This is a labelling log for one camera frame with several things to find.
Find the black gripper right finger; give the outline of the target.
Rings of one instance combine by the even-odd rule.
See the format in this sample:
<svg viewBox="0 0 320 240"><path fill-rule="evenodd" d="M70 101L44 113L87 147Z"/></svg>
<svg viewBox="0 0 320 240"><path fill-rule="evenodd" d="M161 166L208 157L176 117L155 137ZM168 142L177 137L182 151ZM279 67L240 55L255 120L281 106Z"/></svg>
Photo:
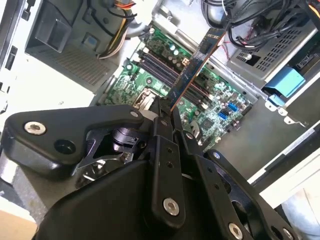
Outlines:
<svg viewBox="0 0 320 240"><path fill-rule="evenodd" d="M218 151L203 153L183 130L179 110L171 112L182 173L192 179L195 203L209 239L297 240L294 229Z"/></svg>

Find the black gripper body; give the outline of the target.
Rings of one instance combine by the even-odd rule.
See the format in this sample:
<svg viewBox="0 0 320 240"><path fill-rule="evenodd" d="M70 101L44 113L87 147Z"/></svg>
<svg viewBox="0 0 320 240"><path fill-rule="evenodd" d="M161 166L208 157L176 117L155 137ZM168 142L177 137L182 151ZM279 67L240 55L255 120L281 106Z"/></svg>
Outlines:
<svg viewBox="0 0 320 240"><path fill-rule="evenodd" d="M218 240L193 183L175 162L136 161L68 194L47 212L37 240Z"/></svg>

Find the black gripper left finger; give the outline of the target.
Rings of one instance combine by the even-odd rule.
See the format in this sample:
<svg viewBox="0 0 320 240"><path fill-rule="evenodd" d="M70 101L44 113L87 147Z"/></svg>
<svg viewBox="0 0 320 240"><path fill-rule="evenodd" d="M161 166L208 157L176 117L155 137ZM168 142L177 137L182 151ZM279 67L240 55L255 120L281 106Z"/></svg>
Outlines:
<svg viewBox="0 0 320 240"><path fill-rule="evenodd" d="M113 153L132 154L129 163L115 170L147 161L157 167L176 163L181 171L170 116L165 97L156 97L146 114L127 104L16 113L5 122L2 154L36 177L34 191L43 187L51 193L49 211L63 197L90 184L66 191L76 183L80 168L110 160Z"/></svg>

